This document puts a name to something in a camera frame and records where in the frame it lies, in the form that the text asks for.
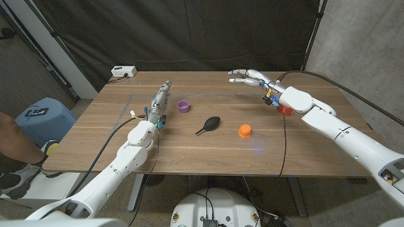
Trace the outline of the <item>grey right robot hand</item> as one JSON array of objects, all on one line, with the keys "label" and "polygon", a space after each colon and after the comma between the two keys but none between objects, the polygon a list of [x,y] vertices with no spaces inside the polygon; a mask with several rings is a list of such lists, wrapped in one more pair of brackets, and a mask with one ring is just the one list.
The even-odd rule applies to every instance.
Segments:
[{"label": "grey right robot hand", "polygon": [[261,87],[277,93],[283,93],[287,87],[276,83],[263,73],[254,69],[234,69],[227,73],[230,76],[230,83],[243,83],[252,87]]}]

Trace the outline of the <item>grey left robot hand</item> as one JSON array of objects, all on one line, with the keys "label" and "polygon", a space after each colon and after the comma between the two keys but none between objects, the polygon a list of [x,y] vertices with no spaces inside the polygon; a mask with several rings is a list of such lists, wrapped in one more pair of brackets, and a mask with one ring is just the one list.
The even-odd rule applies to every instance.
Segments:
[{"label": "grey left robot hand", "polygon": [[165,114],[170,98],[170,87],[172,82],[167,80],[153,96],[150,108],[146,113],[146,120],[156,124]]}]

